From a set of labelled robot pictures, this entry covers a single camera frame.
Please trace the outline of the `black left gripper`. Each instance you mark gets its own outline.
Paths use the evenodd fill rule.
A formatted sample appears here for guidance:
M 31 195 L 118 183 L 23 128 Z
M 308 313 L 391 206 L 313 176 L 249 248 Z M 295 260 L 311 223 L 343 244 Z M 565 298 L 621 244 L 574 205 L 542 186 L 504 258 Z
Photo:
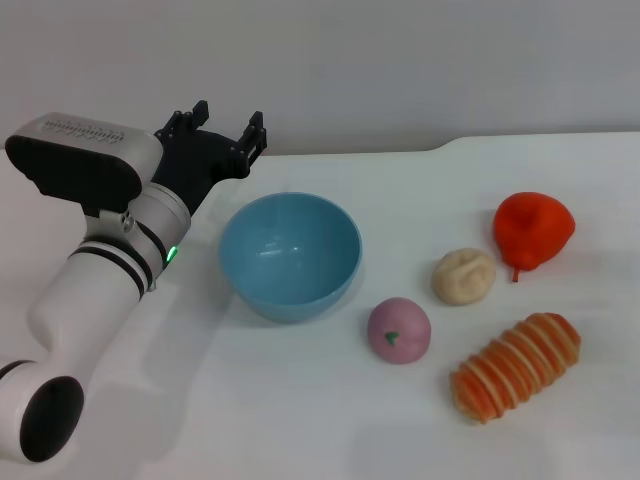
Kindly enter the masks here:
M 261 111 L 254 112 L 237 141 L 200 129 L 208 119 L 208 102 L 199 100 L 190 112 L 174 112 L 156 132 L 163 156 L 152 181 L 176 194 L 190 214 L 217 183 L 246 178 L 267 147 Z

